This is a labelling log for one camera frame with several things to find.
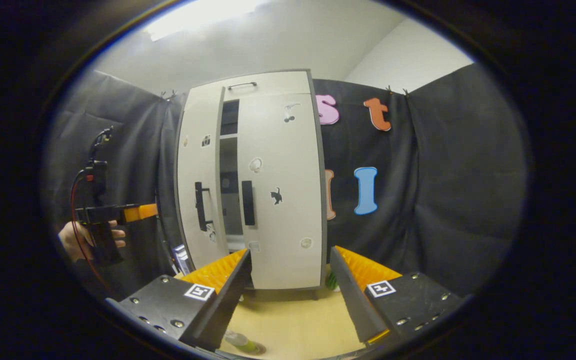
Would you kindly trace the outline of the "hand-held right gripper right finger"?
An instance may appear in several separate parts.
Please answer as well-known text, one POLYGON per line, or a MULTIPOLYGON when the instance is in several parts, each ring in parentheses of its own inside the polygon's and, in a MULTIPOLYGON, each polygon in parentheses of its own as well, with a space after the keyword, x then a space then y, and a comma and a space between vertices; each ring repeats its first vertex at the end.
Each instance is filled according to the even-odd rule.
POLYGON ((422 272, 398 273, 334 246, 331 273, 361 343, 406 344, 462 307, 464 299, 422 272))

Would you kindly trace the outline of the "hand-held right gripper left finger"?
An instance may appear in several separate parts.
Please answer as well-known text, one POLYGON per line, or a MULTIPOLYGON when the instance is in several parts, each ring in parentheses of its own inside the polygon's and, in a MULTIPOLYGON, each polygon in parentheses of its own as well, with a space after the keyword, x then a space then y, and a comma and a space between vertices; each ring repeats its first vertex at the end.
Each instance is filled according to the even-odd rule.
POLYGON ((131 326, 165 346, 213 352, 233 317, 252 272, 250 251, 242 249, 189 275, 161 275, 141 289, 105 303, 131 326))

